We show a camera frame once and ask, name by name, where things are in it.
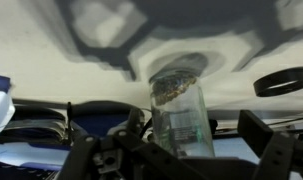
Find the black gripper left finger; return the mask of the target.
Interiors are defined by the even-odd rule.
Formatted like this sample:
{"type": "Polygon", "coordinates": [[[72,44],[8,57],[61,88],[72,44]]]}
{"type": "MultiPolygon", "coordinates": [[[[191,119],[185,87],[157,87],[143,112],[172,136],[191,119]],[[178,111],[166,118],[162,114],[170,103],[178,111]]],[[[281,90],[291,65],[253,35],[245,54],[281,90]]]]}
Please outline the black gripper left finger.
{"type": "Polygon", "coordinates": [[[128,124],[101,139],[84,135],[74,142],[59,180],[205,180],[199,171],[138,136],[141,112],[130,110],[128,124]]]}

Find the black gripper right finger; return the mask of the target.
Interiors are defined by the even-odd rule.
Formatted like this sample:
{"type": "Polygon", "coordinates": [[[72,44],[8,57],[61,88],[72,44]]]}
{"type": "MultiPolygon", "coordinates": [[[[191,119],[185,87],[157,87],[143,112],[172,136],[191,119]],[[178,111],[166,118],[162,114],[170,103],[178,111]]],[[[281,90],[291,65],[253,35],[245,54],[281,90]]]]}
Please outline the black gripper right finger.
{"type": "Polygon", "coordinates": [[[252,180],[289,180],[292,172],[303,178],[303,141],[273,131],[249,110],[240,111],[237,131],[260,158],[252,180]]]}

